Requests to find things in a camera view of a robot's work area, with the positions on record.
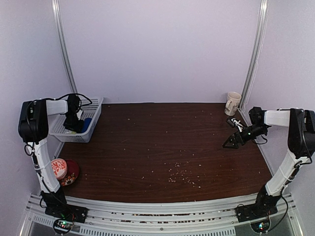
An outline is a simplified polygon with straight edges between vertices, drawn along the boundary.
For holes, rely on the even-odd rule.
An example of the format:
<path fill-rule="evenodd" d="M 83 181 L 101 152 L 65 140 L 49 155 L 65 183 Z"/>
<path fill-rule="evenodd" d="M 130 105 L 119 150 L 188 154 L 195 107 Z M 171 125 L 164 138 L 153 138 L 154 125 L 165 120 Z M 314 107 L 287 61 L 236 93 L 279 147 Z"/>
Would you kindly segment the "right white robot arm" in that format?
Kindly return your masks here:
<path fill-rule="evenodd" d="M 238 215 L 247 218 L 266 216 L 280 200 L 286 186 L 291 183 L 303 165 L 312 163 L 315 152 L 315 113 L 298 108 L 263 110 L 253 107 L 249 111 L 251 125 L 243 126 L 236 118 L 226 122 L 237 131 L 223 143 L 223 148 L 238 149 L 258 136 L 267 135 L 271 126 L 288 128 L 287 153 L 273 177 L 262 186 L 255 203 L 236 208 Z"/>

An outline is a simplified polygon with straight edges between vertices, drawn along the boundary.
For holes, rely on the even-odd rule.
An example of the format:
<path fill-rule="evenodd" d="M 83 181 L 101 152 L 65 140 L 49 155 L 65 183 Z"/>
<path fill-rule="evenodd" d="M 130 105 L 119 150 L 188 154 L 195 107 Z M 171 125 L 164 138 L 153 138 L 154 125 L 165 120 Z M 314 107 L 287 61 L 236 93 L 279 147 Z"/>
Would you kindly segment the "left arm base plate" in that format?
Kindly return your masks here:
<path fill-rule="evenodd" d="M 74 205 L 52 205 L 47 206 L 45 214 L 70 222 L 85 223 L 88 209 Z"/>

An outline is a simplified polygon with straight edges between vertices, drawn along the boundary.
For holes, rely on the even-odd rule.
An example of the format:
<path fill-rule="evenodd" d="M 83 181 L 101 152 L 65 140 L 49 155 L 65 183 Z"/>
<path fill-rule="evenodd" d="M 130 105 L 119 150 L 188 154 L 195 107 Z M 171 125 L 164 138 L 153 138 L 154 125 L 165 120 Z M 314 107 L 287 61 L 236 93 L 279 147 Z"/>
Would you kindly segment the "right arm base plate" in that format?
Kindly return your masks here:
<path fill-rule="evenodd" d="M 246 222 L 275 214 L 278 212 L 278 209 L 276 206 L 269 206 L 267 204 L 240 204 L 235 208 L 235 212 L 238 222 Z"/>

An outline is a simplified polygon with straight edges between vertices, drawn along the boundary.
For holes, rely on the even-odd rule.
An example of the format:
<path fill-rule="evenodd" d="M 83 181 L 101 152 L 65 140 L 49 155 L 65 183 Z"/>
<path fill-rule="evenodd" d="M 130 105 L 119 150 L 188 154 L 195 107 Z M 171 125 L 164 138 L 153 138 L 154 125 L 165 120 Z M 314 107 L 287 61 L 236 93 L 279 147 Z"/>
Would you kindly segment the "blue towel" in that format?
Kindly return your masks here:
<path fill-rule="evenodd" d="M 92 118 L 85 118 L 84 119 L 83 127 L 81 129 L 81 133 L 84 133 L 84 132 L 86 132 L 88 130 L 91 121 L 92 121 Z"/>

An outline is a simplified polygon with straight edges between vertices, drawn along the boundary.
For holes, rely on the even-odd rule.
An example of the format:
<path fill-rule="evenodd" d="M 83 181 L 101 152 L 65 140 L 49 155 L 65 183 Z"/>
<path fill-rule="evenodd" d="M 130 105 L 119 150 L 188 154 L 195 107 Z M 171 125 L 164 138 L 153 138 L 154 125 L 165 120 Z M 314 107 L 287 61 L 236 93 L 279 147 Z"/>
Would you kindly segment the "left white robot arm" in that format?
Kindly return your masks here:
<path fill-rule="evenodd" d="M 74 131 L 82 130 L 84 121 L 77 116 L 79 110 L 80 98 L 73 93 L 56 99 L 25 101 L 21 107 L 18 124 L 18 133 L 25 143 L 24 151 L 32 158 L 40 183 L 40 195 L 46 204 L 45 213 L 62 219 L 72 217 L 76 221 L 82 221 L 88 210 L 67 203 L 51 165 L 47 137 L 48 117 L 53 115 L 64 115 L 66 127 Z"/>

